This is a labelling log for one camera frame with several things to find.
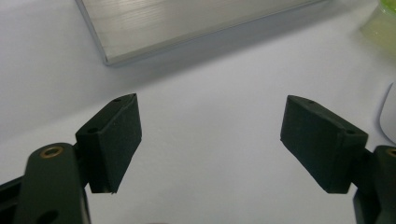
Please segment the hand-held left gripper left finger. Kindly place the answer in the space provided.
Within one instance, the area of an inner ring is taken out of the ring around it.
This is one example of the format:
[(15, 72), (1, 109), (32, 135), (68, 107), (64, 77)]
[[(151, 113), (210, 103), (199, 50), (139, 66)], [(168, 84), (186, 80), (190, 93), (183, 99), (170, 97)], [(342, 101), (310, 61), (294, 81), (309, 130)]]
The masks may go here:
[(92, 193), (116, 193), (142, 140), (137, 94), (110, 101), (76, 138)]

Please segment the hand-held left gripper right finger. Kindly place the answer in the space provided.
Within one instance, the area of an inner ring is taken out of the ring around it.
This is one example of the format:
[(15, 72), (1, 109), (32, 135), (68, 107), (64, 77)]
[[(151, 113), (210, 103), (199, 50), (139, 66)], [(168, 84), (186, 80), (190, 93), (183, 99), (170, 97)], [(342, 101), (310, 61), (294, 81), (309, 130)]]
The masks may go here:
[(280, 140), (326, 192), (346, 193), (368, 134), (326, 107), (290, 95)]

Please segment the white square container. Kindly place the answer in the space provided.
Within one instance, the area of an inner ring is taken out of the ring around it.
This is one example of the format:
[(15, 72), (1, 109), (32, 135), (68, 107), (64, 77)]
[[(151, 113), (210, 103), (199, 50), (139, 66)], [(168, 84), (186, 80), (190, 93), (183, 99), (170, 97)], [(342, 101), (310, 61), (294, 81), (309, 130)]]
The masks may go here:
[(383, 134), (396, 145), (396, 81), (389, 85), (379, 115), (379, 126)]

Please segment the green lidded clear container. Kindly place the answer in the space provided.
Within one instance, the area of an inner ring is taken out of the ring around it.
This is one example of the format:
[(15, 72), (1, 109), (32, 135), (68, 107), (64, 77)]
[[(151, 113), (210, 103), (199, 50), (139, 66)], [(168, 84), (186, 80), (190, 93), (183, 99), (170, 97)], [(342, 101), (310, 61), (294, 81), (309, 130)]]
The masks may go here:
[(377, 6), (361, 27), (361, 32), (396, 56), (396, 0), (377, 0)]

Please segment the white wire basket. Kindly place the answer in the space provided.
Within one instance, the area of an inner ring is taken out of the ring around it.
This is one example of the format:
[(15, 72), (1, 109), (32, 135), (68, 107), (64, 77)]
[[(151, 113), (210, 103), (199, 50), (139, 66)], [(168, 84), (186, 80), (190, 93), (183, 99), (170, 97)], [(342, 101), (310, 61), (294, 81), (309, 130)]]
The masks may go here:
[(106, 65), (320, 1), (75, 0)]

